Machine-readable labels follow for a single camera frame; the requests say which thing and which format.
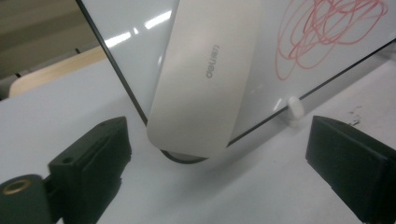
whiteboard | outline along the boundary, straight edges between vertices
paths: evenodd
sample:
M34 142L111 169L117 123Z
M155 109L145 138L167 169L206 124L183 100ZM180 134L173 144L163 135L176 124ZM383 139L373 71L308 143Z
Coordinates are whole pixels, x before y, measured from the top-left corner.
M78 0L145 122L178 2ZM233 138L396 38L394 0L262 0L262 12Z

screw hole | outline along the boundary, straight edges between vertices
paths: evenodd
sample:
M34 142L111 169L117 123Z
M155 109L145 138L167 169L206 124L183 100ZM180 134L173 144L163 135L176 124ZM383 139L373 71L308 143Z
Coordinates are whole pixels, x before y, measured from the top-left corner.
M7 185L3 189L3 194L5 194L5 195L15 194L15 193L23 191L24 189L27 189L29 186L30 186L30 180L28 180L28 179L17 180L15 182Z

white plastic peg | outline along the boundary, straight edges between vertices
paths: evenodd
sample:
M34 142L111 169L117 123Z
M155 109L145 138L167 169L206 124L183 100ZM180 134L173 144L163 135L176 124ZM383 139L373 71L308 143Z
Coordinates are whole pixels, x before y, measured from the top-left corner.
M298 97L292 96L288 100L287 120L290 127L297 127L298 121L305 116L303 104Z

table surface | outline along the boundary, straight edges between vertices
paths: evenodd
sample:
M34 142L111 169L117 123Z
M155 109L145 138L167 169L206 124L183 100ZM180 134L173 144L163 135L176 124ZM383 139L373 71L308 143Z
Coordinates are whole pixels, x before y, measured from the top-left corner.
M1 102L0 183L18 175L47 176L47 164L93 126L125 116L133 157L99 223L358 224L304 158L312 117L358 123L356 128L396 148L394 96L396 62L389 60L315 108L298 128L275 118L222 155L182 165L149 142L103 60Z

brand logo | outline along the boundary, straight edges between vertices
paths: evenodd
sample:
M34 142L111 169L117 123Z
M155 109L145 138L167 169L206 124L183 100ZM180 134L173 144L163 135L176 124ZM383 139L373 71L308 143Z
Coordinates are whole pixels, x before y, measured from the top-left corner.
M219 50L220 50L220 46L218 45L213 46L212 53L210 54L210 58L209 58L209 64L206 70L207 78L212 78L213 74L215 73Z

